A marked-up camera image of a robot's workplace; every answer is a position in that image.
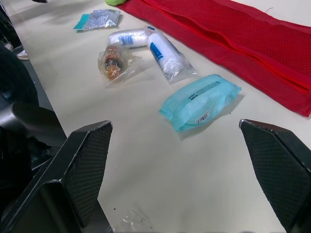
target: bandage roll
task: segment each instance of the bandage roll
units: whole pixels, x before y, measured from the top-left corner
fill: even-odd
[[[147,46],[166,76],[175,74],[183,68],[184,56],[162,34],[151,34],[147,39]]]
[[[112,33],[108,38],[108,45],[120,43],[127,48],[136,48],[146,46],[147,32],[144,28],[126,30]]]

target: brown bottle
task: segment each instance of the brown bottle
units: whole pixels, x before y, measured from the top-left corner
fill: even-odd
[[[107,78],[114,80],[121,74],[122,58],[121,52],[116,46],[108,46],[106,48],[106,57],[104,58]]]

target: plastic bag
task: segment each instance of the plastic bag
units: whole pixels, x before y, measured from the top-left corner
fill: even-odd
[[[147,46],[147,39],[150,31],[155,29],[150,26],[112,33],[107,40],[107,45],[120,43],[127,48],[138,48]]]
[[[125,46],[115,43],[99,53],[98,69],[106,80],[105,86],[113,87],[128,80],[141,62],[141,57],[133,56]]]
[[[153,232],[151,224],[142,215],[138,214],[136,211],[130,211],[127,216],[122,220],[122,222],[115,228],[113,228],[115,233],[147,233]]]
[[[169,83],[197,74],[185,56],[159,31],[148,30],[147,46]]]
[[[120,11],[95,10],[91,14],[83,14],[80,21],[73,28],[76,30],[92,30],[99,28],[115,27],[118,24]]]
[[[217,74],[194,81],[170,96],[159,111],[175,131],[206,124],[228,106],[241,91]]]

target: red mesh bag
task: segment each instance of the red mesh bag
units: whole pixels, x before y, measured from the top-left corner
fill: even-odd
[[[311,28],[230,0],[129,0],[147,20],[288,109],[311,112]]]

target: white table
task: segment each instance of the white table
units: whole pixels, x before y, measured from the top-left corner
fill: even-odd
[[[311,26],[309,0],[241,0],[280,19]],[[173,93],[146,48],[146,69],[117,89],[104,89],[97,68],[107,36],[146,22],[122,12],[118,28],[76,33],[83,13],[113,8],[104,0],[4,0],[6,10],[66,135],[94,122],[114,129],[100,204],[112,226],[130,210],[162,233],[285,232],[255,177],[241,118],[292,130],[311,148],[308,118],[168,36],[202,75],[217,73],[242,87],[231,108],[204,130],[177,134],[158,113]]]

